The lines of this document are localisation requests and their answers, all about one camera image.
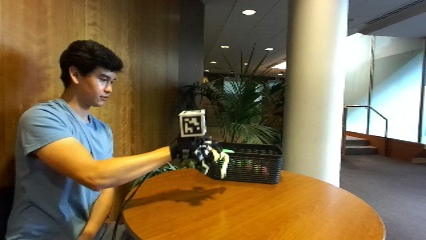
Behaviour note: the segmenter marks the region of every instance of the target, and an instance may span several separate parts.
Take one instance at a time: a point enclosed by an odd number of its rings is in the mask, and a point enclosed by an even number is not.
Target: pillar
[[[289,0],[283,168],[339,186],[349,0]]]

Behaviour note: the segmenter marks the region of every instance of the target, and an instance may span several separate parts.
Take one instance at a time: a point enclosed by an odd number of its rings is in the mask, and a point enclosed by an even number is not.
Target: round table
[[[346,190],[281,172],[275,185],[213,180],[194,169],[150,178],[124,210],[140,239],[384,239],[382,220]]]

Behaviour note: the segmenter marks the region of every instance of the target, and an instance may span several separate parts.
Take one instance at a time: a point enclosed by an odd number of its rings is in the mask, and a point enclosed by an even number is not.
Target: young man
[[[122,62],[100,43],[78,40],[60,56],[65,90],[21,116],[16,187],[6,239],[97,239],[113,187],[170,161],[174,148],[113,157],[109,126],[90,115],[104,106]]]

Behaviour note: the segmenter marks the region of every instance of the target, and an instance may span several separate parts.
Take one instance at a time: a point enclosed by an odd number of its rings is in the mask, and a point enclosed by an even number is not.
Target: stair
[[[376,154],[376,147],[370,146],[367,139],[346,136],[345,155],[374,154]]]

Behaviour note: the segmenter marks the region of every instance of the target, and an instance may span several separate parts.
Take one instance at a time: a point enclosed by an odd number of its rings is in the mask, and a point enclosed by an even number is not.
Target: wicker basket
[[[281,176],[282,154],[277,146],[265,144],[221,143],[227,153],[226,177],[221,179],[222,161],[211,164],[207,176],[217,180],[277,184]]]

